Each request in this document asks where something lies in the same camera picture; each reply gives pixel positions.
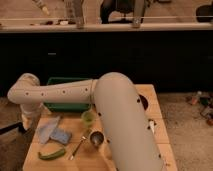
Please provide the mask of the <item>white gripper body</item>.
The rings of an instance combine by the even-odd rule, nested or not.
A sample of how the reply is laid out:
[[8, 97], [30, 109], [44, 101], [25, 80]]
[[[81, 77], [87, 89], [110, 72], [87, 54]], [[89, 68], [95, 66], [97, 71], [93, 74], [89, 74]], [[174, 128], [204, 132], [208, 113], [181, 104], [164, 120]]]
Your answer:
[[21, 104], [20, 109], [23, 127], [25, 130], [28, 130], [33, 125], [35, 118], [41, 114], [43, 104], [42, 103]]

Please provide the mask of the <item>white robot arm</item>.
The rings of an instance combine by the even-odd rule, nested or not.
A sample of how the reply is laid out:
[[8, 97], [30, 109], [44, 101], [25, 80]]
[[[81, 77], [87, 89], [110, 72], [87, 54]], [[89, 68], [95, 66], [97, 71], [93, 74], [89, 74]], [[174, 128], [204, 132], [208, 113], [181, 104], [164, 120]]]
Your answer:
[[7, 97], [27, 116], [42, 103], [92, 103], [117, 171], [166, 171], [139, 93], [121, 73], [48, 86], [42, 86], [35, 75], [25, 73], [9, 89]]

